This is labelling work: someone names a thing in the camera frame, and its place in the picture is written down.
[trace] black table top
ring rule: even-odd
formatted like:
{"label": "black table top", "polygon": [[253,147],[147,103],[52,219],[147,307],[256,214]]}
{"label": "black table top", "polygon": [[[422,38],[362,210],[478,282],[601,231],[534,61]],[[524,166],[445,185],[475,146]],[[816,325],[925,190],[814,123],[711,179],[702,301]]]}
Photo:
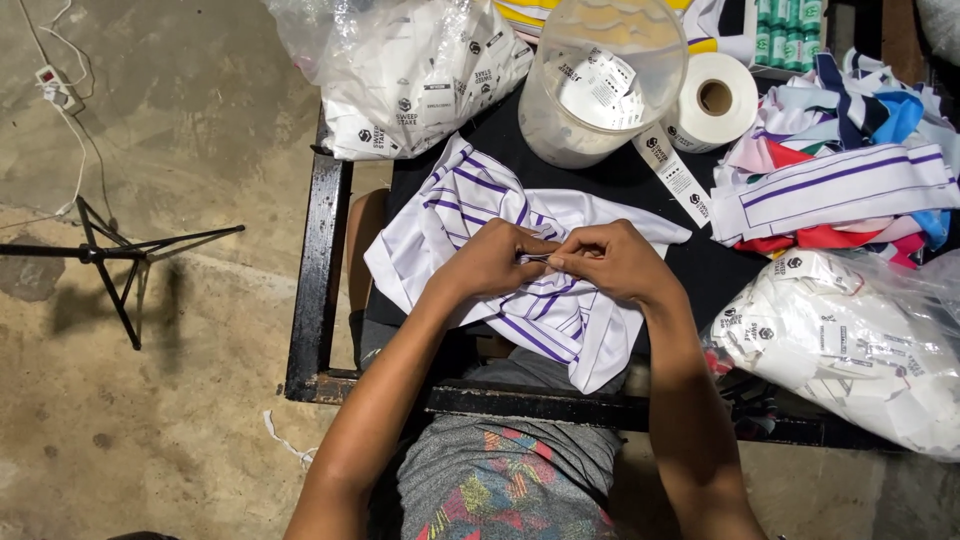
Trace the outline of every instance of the black table top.
{"label": "black table top", "polygon": [[[628,143],[600,163],[580,170],[564,170],[538,158],[524,142],[517,120],[518,88],[494,110],[468,122],[461,135],[474,149],[513,170],[524,188],[578,189],[610,201],[645,209],[693,231],[684,244],[670,246],[666,263],[686,288],[698,328],[720,312],[740,289],[769,262],[751,253],[726,248],[710,239],[710,225],[698,229],[653,170]],[[387,220],[420,189],[445,147],[439,142],[424,154],[394,163],[394,176],[387,198]],[[723,158],[724,146],[705,154],[680,152],[684,163],[709,193],[714,187],[713,166]],[[379,291],[372,291],[367,317],[375,322],[399,325],[406,315]],[[479,333],[492,333],[486,325]],[[634,350],[649,353],[646,328],[641,330]]]}

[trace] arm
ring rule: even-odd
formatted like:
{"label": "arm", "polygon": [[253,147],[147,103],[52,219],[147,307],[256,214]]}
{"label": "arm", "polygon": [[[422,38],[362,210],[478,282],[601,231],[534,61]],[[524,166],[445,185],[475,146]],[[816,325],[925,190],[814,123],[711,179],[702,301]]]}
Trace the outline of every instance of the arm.
{"label": "arm", "polygon": [[548,262],[637,303],[646,316],[650,442],[684,537],[765,538],[747,502],[732,424],[704,360],[689,301],[666,263],[626,220],[574,230]]}
{"label": "arm", "polygon": [[394,453],[450,313],[469,297],[514,291],[542,275],[542,262],[516,264],[518,251],[543,255],[559,247],[529,233],[493,219],[430,278],[406,321],[330,425],[307,472],[285,540],[364,536],[370,493]]}

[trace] black tripod stand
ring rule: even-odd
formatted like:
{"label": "black tripod stand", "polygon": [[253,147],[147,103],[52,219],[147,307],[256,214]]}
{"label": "black tripod stand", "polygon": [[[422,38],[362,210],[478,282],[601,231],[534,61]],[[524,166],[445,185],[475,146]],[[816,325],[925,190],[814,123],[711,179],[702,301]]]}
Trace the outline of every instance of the black tripod stand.
{"label": "black tripod stand", "polygon": [[[86,201],[83,197],[77,197],[77,211],[80,213],[80,221],[84,226],[84,233],[86,234],[86,243],[81,244],[80,247],[58,248],[52,246],[0,244],[0,255],[76,258],[83,264],[92,263],[100,272],[100,278],[104,281],[104,287],[107,288],[107,294],[113,301],[113,306],[116,307],[117,315],[120,315],[120,321],[123,322],[124,328],[127,329],[127,335],[130,337],[130,341],[133,344],[133,349],[136,351],[140,350],[140,338],[137,337],[136,331],[133,329],[133,324],[131,324],[130,317],[127,315],[127,311],[124,309],[124,304],[127,302],[127,295],[130,294],[130,287],[133,285],[133,278],[136,277],[136,271],[139,269],[140,264],[150,264],[150,260],[147,258],[147,256],[157,250],[163,249],[178,242],[196,240],[199,238],[209,238],[211,236],[219,236],[230,233],[239,233],[245,229],[243,225],[237,225],[236,227],[230,227],[229,229],[218,229],[216,231],[207,231],[206,233],[185,234],[183,236],[174,236],[172,238],[164,238],[162,240],[154,240],[152,242],[140,242],[138,244],[132,244],[127,238],[124,238],[120,234],[113,231],[110,225],[104,221],[104,218],[100,217],[97,212],[93,211],[91,207],[86,205]],[[117,244],[117,247],[102,248],[98,246],[97,239],[93,235],[94,231],[112,240]],[[127,283],[123,287],[123,293],[119,295],[117,294],[116,287],[113,286],[113,280],[110,279],[110,274],[107,272],[107,267],[104,265],[104,261],[111,258],[133,261],[130,274],[127,275]]]}

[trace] person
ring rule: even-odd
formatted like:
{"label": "person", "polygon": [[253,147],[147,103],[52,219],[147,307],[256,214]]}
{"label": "person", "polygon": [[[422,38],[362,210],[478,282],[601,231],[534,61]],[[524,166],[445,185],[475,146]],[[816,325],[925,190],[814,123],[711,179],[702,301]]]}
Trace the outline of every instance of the person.
{"label": "person", "polygon": [[[375,234],[355,218],[378,214],[382,196],[353,207],[351,271]],[[576,229],[563,244],[532,233],[489,221],[430,278],[398,330],[363,321],[365,372],[314,456],[285,540],[616,537],[604,510],[621,445],[611,430],[437,415],[418,437],[400,441],[431,363],[444,362],[435,356],[450,314],[469,298],[513,292],[551,271],[579,275],[646,317],[650,441],[684,538],[765,538],[680,282],[626,220]],[[518,264],[518,253],[552,255]],[[366,302],[365,271],[351,276],[351,300]],[[565,366],[523,350],[466,378],[572,388]],[[600,391],[616,391],[623,379]]]}

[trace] clear plastic container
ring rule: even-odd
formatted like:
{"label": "clear plastic container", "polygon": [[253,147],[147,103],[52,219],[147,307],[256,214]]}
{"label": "clear plastic container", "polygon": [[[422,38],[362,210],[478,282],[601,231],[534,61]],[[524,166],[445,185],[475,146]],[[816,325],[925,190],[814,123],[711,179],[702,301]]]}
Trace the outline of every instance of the clear plastic container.
{"label": "clear plastic container", "polygon": [[563,0],[520,95],[520,132],[542,160],[589,167],[666,114],[688,56],[662,0]]}

